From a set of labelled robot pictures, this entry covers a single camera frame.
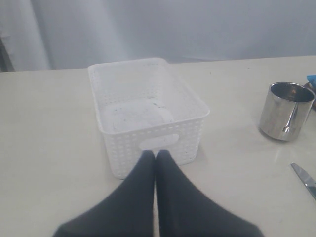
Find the white curtain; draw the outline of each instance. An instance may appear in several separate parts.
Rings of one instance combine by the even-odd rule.
[[[316,54],[316,0],[0,0],[15,70]]]

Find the blue object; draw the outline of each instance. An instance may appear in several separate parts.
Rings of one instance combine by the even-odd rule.
[[[308,75],[307,80],[316,89],[316,75]]]

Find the metal mug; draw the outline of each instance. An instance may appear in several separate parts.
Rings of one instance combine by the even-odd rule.
[[[269,87],[259,128],[268,136],[292,141],[311,111],[315,94],[302,85],[277,82]]]

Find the basket bottom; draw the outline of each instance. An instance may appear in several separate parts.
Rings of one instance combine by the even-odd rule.
[[[107,132],[145,129],[174,121],[165,104],[157,99],[133,100],[110,104],[101,115]]]

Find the basket handle hole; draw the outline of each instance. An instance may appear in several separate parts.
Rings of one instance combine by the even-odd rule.
[[[139,148],[142,150],[152,150],[158,147],[170,146],[179,141],[179,134],[173,133],[160,137],[153,137],[142,141]]]

